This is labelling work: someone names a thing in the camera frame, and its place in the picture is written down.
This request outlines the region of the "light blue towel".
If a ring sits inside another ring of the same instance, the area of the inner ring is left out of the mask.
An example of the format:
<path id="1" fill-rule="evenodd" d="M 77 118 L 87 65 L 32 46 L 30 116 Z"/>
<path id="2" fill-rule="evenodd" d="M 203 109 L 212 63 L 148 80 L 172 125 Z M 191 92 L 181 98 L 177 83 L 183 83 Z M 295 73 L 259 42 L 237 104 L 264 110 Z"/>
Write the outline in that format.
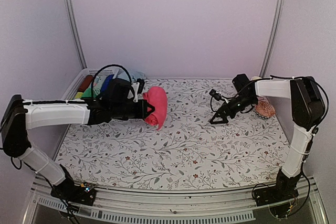
<path id="1" fill-rule="evenodd" d="M 118 79 L 123 79 L 126 81 L 131 81 L 132 82 L 136 82 L 138 79 L 142 79 L 145 80 L 146 76 L 143 72 L 139 72 L 139 71 L 135 71 L 135 70 L 128 70 L 128 74 L 130 76 L 130 78 L 128 77 L 127 73 L 125 71 L 121 71 L 118 75 L 117 78 Z"/>

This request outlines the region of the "pink towel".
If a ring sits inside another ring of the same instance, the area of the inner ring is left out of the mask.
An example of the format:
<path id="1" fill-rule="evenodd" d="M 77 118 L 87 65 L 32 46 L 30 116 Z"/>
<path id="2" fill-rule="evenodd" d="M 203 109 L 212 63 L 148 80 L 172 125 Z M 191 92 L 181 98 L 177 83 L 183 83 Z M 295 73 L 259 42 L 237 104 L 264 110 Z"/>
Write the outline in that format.
<path id="1" fill-rule="evenodd" d="M 154 106 L 154 112 L 151 112 L 144 120 L 151 126 L 157 126 L 157 130 L 163 127 L 167 115 L 167 95 L 162 87 L 151 87 L 142 94 L 142 98 L 150 105 Z"/>

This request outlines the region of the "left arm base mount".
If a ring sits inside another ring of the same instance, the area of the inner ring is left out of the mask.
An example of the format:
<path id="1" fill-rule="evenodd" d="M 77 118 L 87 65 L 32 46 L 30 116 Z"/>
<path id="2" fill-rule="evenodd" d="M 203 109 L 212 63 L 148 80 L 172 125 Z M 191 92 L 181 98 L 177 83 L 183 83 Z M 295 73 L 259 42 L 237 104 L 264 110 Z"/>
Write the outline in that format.
<path id="1" fill-rule="evenodd" d="M 93 206 L 97 191 L 87 186 L 75 185 L 73 182 L 63 181 L 53 185 L 51 196 L 64 201 L 74 202 L 86 206 Z"/>

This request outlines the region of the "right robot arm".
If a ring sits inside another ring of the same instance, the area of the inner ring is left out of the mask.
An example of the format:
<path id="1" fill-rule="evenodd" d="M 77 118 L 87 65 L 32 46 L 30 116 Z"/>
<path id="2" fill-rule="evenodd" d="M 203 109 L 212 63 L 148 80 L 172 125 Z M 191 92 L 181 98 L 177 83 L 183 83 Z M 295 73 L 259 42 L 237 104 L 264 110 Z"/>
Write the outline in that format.
<path id="1" fill-rule="evenodd" d="M 271 196 L 276 201 L 291 194 L 303 175 L 303 164 L 310 154 L 313 138 L 329 111 L 329 98 L 312 76 L 278 77 L 249 80 L 245 74 L 233 79 L 237 93 L 226 98 L 212 89 L 210 96 L 223 104 L 214 112 L 210 124 L 227 124 L 238 112 L 256 105 L 259 97 L 284 98 L 291 101 L 293 135 L 290 151 L 279 170 Z"/>

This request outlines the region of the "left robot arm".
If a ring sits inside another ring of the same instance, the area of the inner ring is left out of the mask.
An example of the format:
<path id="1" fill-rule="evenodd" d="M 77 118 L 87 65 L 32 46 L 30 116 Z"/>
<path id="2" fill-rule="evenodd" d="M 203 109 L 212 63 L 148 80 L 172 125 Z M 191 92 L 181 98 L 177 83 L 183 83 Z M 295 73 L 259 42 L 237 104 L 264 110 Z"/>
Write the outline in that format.
<path id="1" fill-rule="evenodd" d="M 33 101 L 14 95 L 1 120 L 1 149 L 44 176 L 67 200 L 73 200 L 78 195 L 73 179 L 64 167 L 33 146 L 27 131 L 53 125 L 98 125 L 112 119 L 146 119 L 155 106 L 138 98 L 142 88 L 143 81 L 115 79 L 99 95 L 83 99 Z"/>

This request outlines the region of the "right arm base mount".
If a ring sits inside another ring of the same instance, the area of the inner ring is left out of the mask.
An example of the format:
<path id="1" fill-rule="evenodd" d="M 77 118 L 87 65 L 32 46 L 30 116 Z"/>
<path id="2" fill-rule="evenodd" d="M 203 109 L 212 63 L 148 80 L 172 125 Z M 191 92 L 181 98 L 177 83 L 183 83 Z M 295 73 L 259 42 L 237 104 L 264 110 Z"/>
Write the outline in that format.
<path id="1" fill-rule="evenodd" d="M 290 189 L 289 191 L 279 191 L 276 189 L 276 186 L 268 186 L 254 188 L 251 192 L 251 195 L 257 206 L 264 206 L 294 199 L 299 196 L 299 193 L 296 189 Z"/>

